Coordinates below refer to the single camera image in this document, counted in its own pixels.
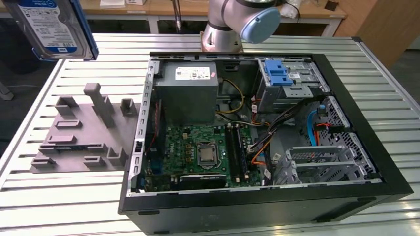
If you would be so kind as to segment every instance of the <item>desk leg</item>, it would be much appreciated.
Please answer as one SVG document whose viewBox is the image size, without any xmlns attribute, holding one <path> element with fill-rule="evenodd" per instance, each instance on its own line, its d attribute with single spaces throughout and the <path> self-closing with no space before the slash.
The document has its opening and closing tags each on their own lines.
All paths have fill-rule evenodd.
<svg viewBox="0 0 420 236">
<path fill-rule="evenodd" d="M 159 33 L 159 25 L 157 25 L 159 16 L 149 15 L 147 17 L 147 21 L 149 22 L 151 33 Z"/>
<path fill-rule="evenodd" d="M 327 25 L 324 32 L 323 32 L 323 37 L 333 37 L 336 33 L 336 29 L 339 28 L 341 22 L 341 18 L 337 19 L 331 19 L 329 24 Z"/>
</svg>

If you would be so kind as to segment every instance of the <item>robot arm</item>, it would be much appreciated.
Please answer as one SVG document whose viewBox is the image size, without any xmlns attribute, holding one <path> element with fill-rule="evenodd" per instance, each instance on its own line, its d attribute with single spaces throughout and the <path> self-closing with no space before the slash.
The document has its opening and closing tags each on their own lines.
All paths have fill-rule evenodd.
<svg viewBox="0 0 420 236">
<path fill-rule="evenodd" d="M 205 52 L 240 52 L 241 39 L 261 43 L 276 31 L 276 0 L 211 0 L 208 25 L 201 38 Z"/>
</svg>

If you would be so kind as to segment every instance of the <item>yellow wire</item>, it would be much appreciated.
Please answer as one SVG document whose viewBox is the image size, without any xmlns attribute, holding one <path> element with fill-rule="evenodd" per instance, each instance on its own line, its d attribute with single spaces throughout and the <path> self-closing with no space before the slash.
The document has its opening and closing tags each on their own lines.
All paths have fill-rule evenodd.
<svg viewBox="0 0 420 236">
<path fill-rule="evenodd" d="M 233 113 L 233 112 L 239 111 L 239 110 L 243 108 L 244 102 L 245 102 L 245 98 L 244 98 L 243 91 L 239 89 L 239 87 L 236 86 L 236 84 L 233 84 L 233 82 L 229 81 L 228 79 L 223 79 L 223 80 L 227 81 L 227 82 L 236 88 L 237 92 L 239 92 L 240 95 L 241 95 L 241 104 L 240 104 L 239 108 L 236 108 L 236 109 L 233 109 L 233 110 L 231 110 L 231 111 L 219 111 L 219 112 L 216 112 L 217 114 L 229 114 L 229 113 Z"/>
</svg>

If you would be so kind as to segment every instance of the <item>held hard drive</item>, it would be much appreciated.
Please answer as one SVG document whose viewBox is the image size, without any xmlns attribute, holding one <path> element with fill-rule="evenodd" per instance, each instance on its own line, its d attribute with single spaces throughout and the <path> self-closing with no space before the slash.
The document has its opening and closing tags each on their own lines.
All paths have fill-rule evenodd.
<svg viewBox="0 0 420 236">
<path fill-rule="evenodd" d="M 3 0 L 41 60 L 95 60 L 99 54 L 77 0 Z"/>
</svg>

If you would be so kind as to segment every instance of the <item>sticker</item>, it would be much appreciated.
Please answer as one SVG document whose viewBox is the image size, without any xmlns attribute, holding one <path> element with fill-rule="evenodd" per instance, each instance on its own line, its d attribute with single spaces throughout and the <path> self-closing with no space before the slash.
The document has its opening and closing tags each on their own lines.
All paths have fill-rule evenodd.
<svg viewBox="0 0 420 236">
<path fill-rule="evenodd" d="M 55 147 L 56 150 L 72 150 L 71 147 Z"/>
<path fill-rule="evenodd" d="M 256 113 L 257 112 L 257 105 L 252 104 L 251 109 L 252 109 L 252 112 Z"/>
<path fill-rule="evenodd" d="M 179 67 L 175 70 L 176 80 L 209 80 L 211 68 L 209 67 Z"/>
<path fill-rule="evenodd" d="M 289 78 L 300 79 L 299 73 L 289 73 Z"/>
<path fill-rule="evenodd" d="M 279 161 L 281 158 L 281 155 L 280 154 L 275 154 L 275 156 L 271 158 L 273 161 Z"/>
<path fill-rule="evenodd" d="M 145 14 L 145 11 L 127 11 L 127 13 L 133 13 L 133 14 Z"/>
<path fill-rule="evenodd" d="M 268 178 L 268 180 L 271 180 L 271 173 L 269 173 L 268 169 L 264 170 L 264 175 Z"/>
<path fill-rule="evenodd" d="M 43 46 L 55 53 L 72 53 L 77 45 L 71 31 L 59 20 L 60 9 L 52 0 L 21 1 L 19 8 Z"/>
</svg>

